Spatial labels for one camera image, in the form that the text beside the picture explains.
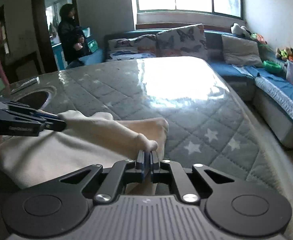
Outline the butterfly pillow flat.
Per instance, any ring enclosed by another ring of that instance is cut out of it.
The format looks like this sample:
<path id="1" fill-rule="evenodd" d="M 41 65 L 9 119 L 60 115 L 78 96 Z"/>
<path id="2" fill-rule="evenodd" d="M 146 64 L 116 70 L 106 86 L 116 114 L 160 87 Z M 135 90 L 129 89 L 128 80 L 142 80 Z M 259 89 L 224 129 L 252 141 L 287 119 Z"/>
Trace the butterfly pillow flat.
<path id="1" fill-rule="evenodd" d="M 108 48 L 113 50 L 130 50 L 138 53 L 156 53 L 157 39 L 155 35 L 142 35 L 135 38 L 118 38 L 108 41 Z"/>
<path id="2" fill-rule="evenodd" d="M 154 58 L 154 57 L 156 57 L 156 55 L 150 52 L 137 53 L 136 51 L 119 50 L 119 51 L 109 52 L 106 57 L 106 62 L 146 59 L 146 58 Z"/>

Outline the grey plain cushion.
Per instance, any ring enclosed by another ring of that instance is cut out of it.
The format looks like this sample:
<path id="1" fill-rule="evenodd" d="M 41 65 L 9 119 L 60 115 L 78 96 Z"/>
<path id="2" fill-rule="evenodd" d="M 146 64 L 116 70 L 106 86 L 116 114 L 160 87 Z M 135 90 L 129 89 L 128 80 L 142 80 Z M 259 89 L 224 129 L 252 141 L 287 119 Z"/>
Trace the grey plain cushion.
<path id="1" fill-rule="evenodd" d="M 221 35 L 221 39 L 226 63 L 237 66 L 263 66 L 255 41 L 229 35 Z"/>

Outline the white sweater garment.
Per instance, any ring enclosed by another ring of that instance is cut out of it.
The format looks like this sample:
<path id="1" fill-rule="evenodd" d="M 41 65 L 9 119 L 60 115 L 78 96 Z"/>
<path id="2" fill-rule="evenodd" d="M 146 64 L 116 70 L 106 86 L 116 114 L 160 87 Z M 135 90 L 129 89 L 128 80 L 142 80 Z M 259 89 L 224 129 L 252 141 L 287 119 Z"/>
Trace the white sweater garment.
<path id="1" fill-rule="evenodd" d="M 20 187 L 27 188 L 92 164 L 104 168 L 136 160 L 139 151 L 165 155 L 169 124 L 164 118 L 114 120 L 98 112 L 58 115 L 67 124 L 62 132 L 44 130 L 37 137 L 11 137 L 0 143 L 0 168 Z"/>

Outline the white plush toy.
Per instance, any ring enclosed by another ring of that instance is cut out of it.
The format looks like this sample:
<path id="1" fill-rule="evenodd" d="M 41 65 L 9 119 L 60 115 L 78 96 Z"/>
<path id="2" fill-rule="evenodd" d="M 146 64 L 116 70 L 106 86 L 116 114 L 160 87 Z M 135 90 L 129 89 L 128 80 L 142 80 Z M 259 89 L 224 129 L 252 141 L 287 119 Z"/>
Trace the white plush toy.
<path id="1" fill-rule="evenodd" d="M 237 36 L 250 38 L 251 32 L 246 29 L 245 26 L 240 26 L 238 23 L 234 23 L 231 27 L 231 33 Z"/>

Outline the grey star quilted table cover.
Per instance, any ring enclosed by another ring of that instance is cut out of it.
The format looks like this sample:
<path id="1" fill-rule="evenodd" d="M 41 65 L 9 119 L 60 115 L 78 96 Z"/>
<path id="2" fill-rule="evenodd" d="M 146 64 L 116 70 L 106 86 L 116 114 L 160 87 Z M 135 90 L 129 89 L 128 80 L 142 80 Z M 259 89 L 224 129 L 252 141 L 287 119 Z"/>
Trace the grey star quilted table cover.
<path id="1" fill-rule="evenodd" d="M 204 164 L 234 182 L 215 185 L 199 203 L 182 203 L 168 185 L 151 181 L 151 151 L 145 152 L 144 181 L 128 184 L 111 203 L 95 203 L 59 181 L 69 173 L 23 189 L 14 182 L 16 193 L 4 184 L 7 239 L 293 239 L 293 165 L 206 61 L 107 62 L 39 79 L 0 97 L 56 115 L 164 118 L 162 160 L 184 168 Z"/>

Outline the blue sofa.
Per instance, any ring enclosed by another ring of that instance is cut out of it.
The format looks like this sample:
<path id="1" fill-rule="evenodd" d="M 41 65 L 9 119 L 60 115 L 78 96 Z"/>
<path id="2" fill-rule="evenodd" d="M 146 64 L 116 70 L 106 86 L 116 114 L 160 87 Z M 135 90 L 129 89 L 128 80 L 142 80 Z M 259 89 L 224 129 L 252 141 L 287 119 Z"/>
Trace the blue sofa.
<path id="1" fill-rule="evenodd" d="M 272 51 L 244 35 L 203 30 L 200 24 L 110 34 L 104 49 L 91 37 L 89 55 L 69 68 L 104 61 L 193 56 L 206 62 L 244 101 L 251 101 L 283 146 L 293 148 L 293 49 Z"/>

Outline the silver remote control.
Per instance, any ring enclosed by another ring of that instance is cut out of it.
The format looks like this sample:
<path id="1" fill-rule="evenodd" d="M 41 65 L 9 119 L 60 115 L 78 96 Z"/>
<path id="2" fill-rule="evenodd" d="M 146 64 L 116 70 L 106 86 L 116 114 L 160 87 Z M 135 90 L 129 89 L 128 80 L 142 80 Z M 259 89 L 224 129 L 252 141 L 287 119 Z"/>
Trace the silver remote control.
<path id="1" fill-rule="evenodd" d="M 40 79 L 39 79 L 38 76 L 37 76 L 37 77 L 33 77 L 32 79 L 30 79 L 30 80 L 24 82 L 23 84 L 21 84 L 19 87 L 14 88 L 14 89 L 11 91 L 11 94 L 15 94 L 15 93 L 17 93 L 17 92 L 19 92 L 19 91 L 21 91 L 21 90 L 27 88 L 27 87 L 30 87 L 30 86 L 32 86 L 32 85 L 38 83 L 39 81 L 40 81 Z"/>

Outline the butterfly pillow upright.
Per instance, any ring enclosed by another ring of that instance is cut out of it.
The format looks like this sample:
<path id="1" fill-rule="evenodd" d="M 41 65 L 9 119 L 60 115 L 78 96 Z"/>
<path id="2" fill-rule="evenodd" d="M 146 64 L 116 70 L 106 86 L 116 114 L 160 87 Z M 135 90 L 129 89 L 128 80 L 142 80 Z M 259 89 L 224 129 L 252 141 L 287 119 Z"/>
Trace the butterfly pillow upright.
<path id="1" fill-rule="evenodd" d="M 204 25 L 193 24 L 156 34 L 158 56 L 193 56 L 208 60 Z"/>

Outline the butterfly pillow lower flat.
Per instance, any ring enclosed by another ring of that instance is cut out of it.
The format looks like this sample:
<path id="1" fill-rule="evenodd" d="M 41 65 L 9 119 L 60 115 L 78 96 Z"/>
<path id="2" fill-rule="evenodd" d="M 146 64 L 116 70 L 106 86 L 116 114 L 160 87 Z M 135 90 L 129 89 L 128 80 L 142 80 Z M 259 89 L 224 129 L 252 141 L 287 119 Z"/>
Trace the butterfly pillow lower flat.
<path id="1" fill-rule="evenodd" d="M 119 50 L 119 51 L 109 52 L 106 57 L 106 62 L 146 59 L 146 58 L 154 58 L 154 57 L 156 57 L 156 55 L 150 52 L 137 53 L 136 51 Z"/>

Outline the person in dark clothes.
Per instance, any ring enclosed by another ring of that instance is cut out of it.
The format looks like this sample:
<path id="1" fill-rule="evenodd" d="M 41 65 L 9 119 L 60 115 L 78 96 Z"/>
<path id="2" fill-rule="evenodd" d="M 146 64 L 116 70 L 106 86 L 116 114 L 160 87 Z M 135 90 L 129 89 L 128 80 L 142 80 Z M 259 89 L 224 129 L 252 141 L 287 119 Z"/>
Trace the person in dark clothes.
<path id="1" fill-rule="evenodd" d="M 90 55 L 91 51 L 88 47 L 82 27 L 77 25 L 75 21 L 74 5 L 70 3 L 63 5 L 59 14 L 61 21 L 57 31 L 65 60 L 68 64 L 71 64 L 81 57 Z"/>

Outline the colourful plush toys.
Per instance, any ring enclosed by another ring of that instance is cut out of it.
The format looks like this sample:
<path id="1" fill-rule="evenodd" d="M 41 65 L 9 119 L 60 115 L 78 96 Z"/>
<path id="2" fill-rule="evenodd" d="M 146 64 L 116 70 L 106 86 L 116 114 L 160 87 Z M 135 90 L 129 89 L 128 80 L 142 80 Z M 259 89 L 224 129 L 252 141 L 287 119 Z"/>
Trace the colourful plush toys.
<path id="1" fill-rule="evenodd" d="M 291 61 L 293 62 L 293 48 L 285 47 L 284 49 L 280 50 L 276 48 L 276 58 L 282 61 Z"/>

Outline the green toy on sofa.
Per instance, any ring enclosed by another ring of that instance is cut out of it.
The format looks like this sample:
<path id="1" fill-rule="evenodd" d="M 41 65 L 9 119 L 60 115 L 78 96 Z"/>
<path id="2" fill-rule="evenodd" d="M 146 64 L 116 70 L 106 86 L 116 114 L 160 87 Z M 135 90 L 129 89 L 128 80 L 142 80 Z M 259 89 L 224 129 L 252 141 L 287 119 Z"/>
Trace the green toy on sofa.
<path id="1" fill-rule="evenodd" d="M 281 74 L 282 66 L 273 61 L 263 61 L 264 69 L 271 74 Z"/>

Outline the butterfly pillow upper flat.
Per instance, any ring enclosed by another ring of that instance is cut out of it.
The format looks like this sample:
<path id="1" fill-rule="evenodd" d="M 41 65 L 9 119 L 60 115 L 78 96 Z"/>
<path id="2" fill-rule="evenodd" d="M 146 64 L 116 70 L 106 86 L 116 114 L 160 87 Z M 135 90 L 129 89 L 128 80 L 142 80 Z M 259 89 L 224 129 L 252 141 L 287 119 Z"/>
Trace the butterfly pillow upper flat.
<path id="1" fill-rule="evenodd" d="M 157 39 L 155 35 L 142 35 L 135 38 L 118 38 L 108 41 L 108 48 L 113 50 L 130 50 L 138 53 L 156 53 Z"/>

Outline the dark wooden door frame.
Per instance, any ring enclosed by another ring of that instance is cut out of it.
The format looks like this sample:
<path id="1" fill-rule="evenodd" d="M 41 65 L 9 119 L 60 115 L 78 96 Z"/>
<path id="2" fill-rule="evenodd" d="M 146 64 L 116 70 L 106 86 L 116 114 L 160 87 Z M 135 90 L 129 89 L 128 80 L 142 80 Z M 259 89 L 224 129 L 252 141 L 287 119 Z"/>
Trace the dark wooden door frame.
<path id="1" fill-rule="evenodd" d="M 31 0 L 37 45 L 44 68 L 44 73 L 56 72 L 66 68 L 57 26 L 61 21 L 59 15 L 63 5 L 76 0 Z"/>

